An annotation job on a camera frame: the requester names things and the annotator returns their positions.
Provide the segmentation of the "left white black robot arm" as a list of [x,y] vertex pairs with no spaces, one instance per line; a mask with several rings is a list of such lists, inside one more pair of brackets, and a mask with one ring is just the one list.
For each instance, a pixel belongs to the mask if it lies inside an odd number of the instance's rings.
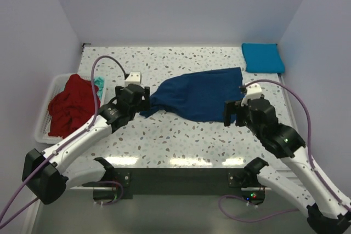
[[126,126],[135,114],[150,108],[150,88],[116,86],[116,96],[98,109],[83,126],[59,143],[25,156],[23,183],[44,204],[56,201],[73,180],[64,173],[81,154],[101,139]]

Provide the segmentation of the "dark blue t shirt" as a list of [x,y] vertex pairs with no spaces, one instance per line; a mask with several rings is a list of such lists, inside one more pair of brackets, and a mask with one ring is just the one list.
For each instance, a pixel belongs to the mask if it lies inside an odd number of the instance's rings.
[[241,100],[239,67],[187,73],[165,80],[150,96],[148,118],[164,110],[194,122],[223,122],[224,103]]

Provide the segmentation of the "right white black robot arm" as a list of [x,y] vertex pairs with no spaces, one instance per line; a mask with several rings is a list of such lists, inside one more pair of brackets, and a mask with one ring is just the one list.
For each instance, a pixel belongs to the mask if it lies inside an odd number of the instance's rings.
[[247,127],[263,147],[280,159],[297,176],[301,186],[280,175],[262,158],[255,158],[237,180],[246,187],[261,184],[293,204],[306,216],[315,233],[345,233],[350,227],[350,211],[345,208],[350,198],[333,197],[318,178],[318,166],[312,164],[301,136],[288,125],[279,122],[275,108],[264,98],[227,101],[224,104],[224,125],[230,125],[236,115],[236,126]]

